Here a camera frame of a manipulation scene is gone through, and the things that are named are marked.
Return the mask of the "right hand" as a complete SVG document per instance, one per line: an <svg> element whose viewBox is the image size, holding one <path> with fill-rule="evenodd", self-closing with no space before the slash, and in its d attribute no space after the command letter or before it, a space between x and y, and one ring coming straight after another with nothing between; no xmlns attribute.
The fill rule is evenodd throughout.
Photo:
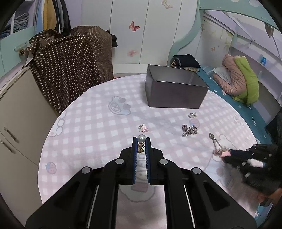
<svg viewBox="0 0 282 229"><path fill-rule="evenodd" d="M265 206L266 202L268 202L269 200L271 201L271 203L276 206L277 203L279 202L281 198L281 188L278 188L273 194L271 194L270 196L267 196L261 192L258 193L257 195L257 199L260 203L261 206Z"/></svg>

